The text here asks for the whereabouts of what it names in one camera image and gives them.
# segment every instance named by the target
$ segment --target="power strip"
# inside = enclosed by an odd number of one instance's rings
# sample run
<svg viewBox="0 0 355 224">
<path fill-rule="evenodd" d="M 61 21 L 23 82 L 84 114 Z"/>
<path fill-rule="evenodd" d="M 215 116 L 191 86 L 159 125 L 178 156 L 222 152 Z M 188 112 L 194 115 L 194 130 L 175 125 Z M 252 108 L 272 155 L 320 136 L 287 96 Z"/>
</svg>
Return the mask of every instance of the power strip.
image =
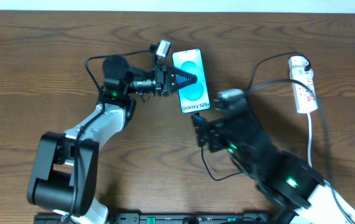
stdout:
<svg viewBox="0 0 355 224">
<path fill-rule="evenodd" d="M 317 110 L 315 87 L 313 85 L 313 70 L 305 71 L 309 62 L 302 56 L 293 56 L 288 61 L 290 78 L 302 82 L 311 93 L 302 86 L 293 83 L 296 112 L 307 114 Z"/>
</svg>

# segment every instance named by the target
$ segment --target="light blue phone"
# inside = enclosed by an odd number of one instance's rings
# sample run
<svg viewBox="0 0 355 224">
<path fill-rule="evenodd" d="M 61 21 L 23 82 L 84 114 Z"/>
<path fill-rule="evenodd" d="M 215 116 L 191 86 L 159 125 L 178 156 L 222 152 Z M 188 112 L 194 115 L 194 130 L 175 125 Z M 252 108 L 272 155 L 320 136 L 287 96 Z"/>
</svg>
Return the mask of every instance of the light blue phone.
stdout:
<svg viewBox="0 0 355 224">
<path fill-rule="evenodd" d="M 180 68 L 185 72 L 197 76 L 195 84 L 179 90 L 182 113 L 191 113 L 211 108 L 200 49 L 175 52 L 172 54 L 172 60 L 175 68 Z"/>
</svg>

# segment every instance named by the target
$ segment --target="wood surface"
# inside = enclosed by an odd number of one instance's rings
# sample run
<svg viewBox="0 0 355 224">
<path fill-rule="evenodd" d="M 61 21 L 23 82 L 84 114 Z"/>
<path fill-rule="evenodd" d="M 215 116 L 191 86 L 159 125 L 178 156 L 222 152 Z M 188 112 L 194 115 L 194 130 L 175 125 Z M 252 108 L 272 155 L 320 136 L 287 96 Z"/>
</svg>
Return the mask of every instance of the wood surface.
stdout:
<svg viewBox="0 0 355 224">
<path fill-rule="evenodd" d="M 97 91 L 84 61 L 147 49 L 160 39 L 170 40 L 173 51 L 202 50 L 213 98 L 246 89 L 263 58 L 304 53 L 329 121 L 337 190 L 355 208 L 354 14 L 0 11 L 0 223 L 32 223 L 44 212 L 26 200 L 37 144 L 46 131 L 62 132 L 93 111 Z M 259 67 L 254 85 L 286 78 L 288 58 Z M 149 55 L 129 62 L 151 66 Z M 101 82 L 100 65 L 90 64 Z M 307 120 L 296 113 L 292 86 L 270 87 L 252 105 L 276 145 L 306 159 Z M 214 110 L 203 115 L 219 117 Z M 314 168 L 325 176 L 319 116 L 312 118 Z M 226 152 L 207 152 L 206 159 L 218 177 L 235 172 Z M 275 209 L 246 176 L 222 182 L 208 176 L 178 96 L 138 99 L 133 120 L 100 153 L 97 198 L 142 212 Z"/>
</svg>

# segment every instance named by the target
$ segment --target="white backdrop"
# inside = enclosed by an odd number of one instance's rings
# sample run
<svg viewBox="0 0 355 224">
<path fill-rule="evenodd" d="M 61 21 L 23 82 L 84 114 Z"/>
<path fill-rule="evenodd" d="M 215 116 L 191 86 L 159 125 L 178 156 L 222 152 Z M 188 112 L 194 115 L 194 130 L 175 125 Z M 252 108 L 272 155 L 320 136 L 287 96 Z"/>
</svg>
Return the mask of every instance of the white backdrop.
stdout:
<svg viewBox="0 0 355 224">
<path fill-rule="evenodd" d="M 0 0 L 0 10 L 355 13 L 355 0 Z"/>
</svg>

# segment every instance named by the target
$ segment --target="black cable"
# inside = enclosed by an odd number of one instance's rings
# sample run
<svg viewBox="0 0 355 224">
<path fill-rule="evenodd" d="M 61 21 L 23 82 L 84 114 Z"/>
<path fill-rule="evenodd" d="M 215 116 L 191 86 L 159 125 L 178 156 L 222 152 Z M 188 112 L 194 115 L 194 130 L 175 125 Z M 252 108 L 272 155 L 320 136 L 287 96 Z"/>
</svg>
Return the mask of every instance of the black cable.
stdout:
<svg viewBox="0 0 355 224">
<path fill-rule="evenodd" d="M 202 161 L 203 161 L 203 163 L 204 163 L 204 165 L 205 165 L 205 168 L 206 168 L 207 171 L 208 171 L 209 176 L 210 176 L 214 181 L 221 181 L 221 180 L 227 179 L 227 178 L 229 178 L 229 177 L 232 177 L 232 176 L 234 176 L 234 175 L 241 174 L 241 172 L 236 172 L 236 173 L 234 173 L 234 174 L 227 175 L 227 176 L 225 176 L 225 177 L 223 177 L 223 178 L 216 179 L 216 178 L 211 174 L 211 172 L 209 171 L 208 166 L 207 166 L 207 163 L 206 163 L 206 161 L 205 161 L 205 159 L 204 159 L 204 146 L 201 147 L 201 159 L 202 159 Z"/>
<path fill-rule="evenodd" d="M 119 54 L 120 56 L 129 56 L 129 55 L 134 55 L 134 54 L 141 54 L 141 53 L 147 53 L 150 52 L 149 50 L 139 50 L 136 52 L 130 52 L 130 53 L 125 53 L 125 54 Z M 100 101 L 102 102 L 102 110 L 96 114 L 96 116 L 94 116 L 92 119 L 90 119 L 88 122 L 86 122 L 80 129 L 79 132 L 77 134 L 77 137 L 75 138 L 75 147 L 74 147 L 74 154 L 73 154 L 73 172 L 75 173 L 75 179 L 74 179 L 74 186 L 73 186 L 73 193 L 72 193 L 72 205 L 70 208 L 70 211 L 68 213 L 68 215 L 64 215 L 61 217 L 60 222 L 61 223 L 68 223 L 71 220 L 71 216 L 75 210 L 75 203 L 77 201 L 77 192 L 78 192 L 78 160 L 79 160 L 79 144 L 80 144 L 80 137 L 81 135 L 85 132 L 85 130 L 87 129 L 87 127 L 89 127 L 90 124 L 92 124 L 97 118 L 99 118 L 105 111 L 105 101 L 103 98 L 103 90 L 100 87 L 100 85 L 98 84 L 98 82 L 96 81 L 96 78 L 93 76 L 92 72 L 89 69 L 89 61 L 93 60 L 93 59 L 100 59 L 100 58 L 107 58 L 107 57 L 111 57 L 114 55 L 101 55 L 101 56 L 94 56 L 94 57 L 90 57 L 86 60 L 85 62 L 85 68 L 86 71 L 89 73 L 90 78 L 92 78 L 93 82 L 96 85 L 96 88 L 98 90 L 98 95 L 100 97 Z"/>
<path fill-rule="evenodd" d="M 254 94 L 257 91 L 260 91 L 266 87 L 275 85 L 275 84 L 279 84 L 279 83 L 295 83 L 298 84 L 300 86 L 302 86 L 303 88 L 305 88 L 306 90 L 310 91 L 310 89 L 304 85 L 302 82 L 299 82 L 297 80 L 292 80 L 292 79 L 282 79 L 282 80 L 274 80 L 271 82 L 267 82 L 267 83 L 263 83 L 260 84 L 254 88 L 252 88 L 251 90 L 249 90 L 247 92 L 247 96 Z M 327 119 L 326 119 L 326 115 L 324 113 L 324 109 L 321 105 L 321 100 L 319 97 L 316 97 L 316 103 L 318 105 L 318 111 L 321 117 L 321 123 L 323 125 L 323 136 L 324 136 L 324 142 L 326 144 L 326 163 L 327 163 L 327 170 L 328 170 L 328 179 L 329 179 L 329 184 L 331 186 L 331 193 L 333 194 L 333 198 L 334 201 L 337 205 L 337 207 L 339 208 L 339 211 L 341 211 L 341 213 L 343 214 L 343 216 L 347 219 L 347 221 L 350 224 L 355 224 L 355 222 L 352 220 L 352 218 L 344 211 L 344 209 L 342 208 L 341 204 L 339 204 L 336 195 L 335 195 L 335 189 L 334 189 L 334 180 L 333 180 L 333 166 L 331 164 L 331 146 L 329 143 L 329 136 L 328 136 L 328 123 L 327 123 Z"/>
<path fill-rule="evenodd" d="M 274 56 L 271 56 L 271 57 L 269 57 L 269 58 L 265 58 L 265 59 L 261 60 L 260 62 L 258 62 L 258 64 L 255 66 L 255 68 L 254 68 L 254 70 L 253 70 L 252 79 L 251 79 L 251 82 L 248 84 L 247 90 L 251 89 L 253 80 L 255 79 L 255 74 L 256 74 L 256 72 L 257 72 L 257 68 L 258 68 L 258 66 L 259 66 L 261 63 L 266 62 L 267 60 L 270 60 L 270 59 L 273 59 L 273 58 L 281 57 L 281 56 L 284 56 L 284 55 L 290 55 L 290 54 L 298 54 L 298 55 L 304 57 L 304 58 L 309 62 L 309 64 L 305 67 L 305 71 L 309 71 L 309 70 L 310 70 L 310 68 L 311 68 L 310 61 L 309 61 L 309 59 L 306 58 L 306 56 L 303 55 L 302 53 L 299 53 L 299 52 L 287 52 L 287 53 L 282 53 L 282 54 L 274 55 Z"/>
</svg>

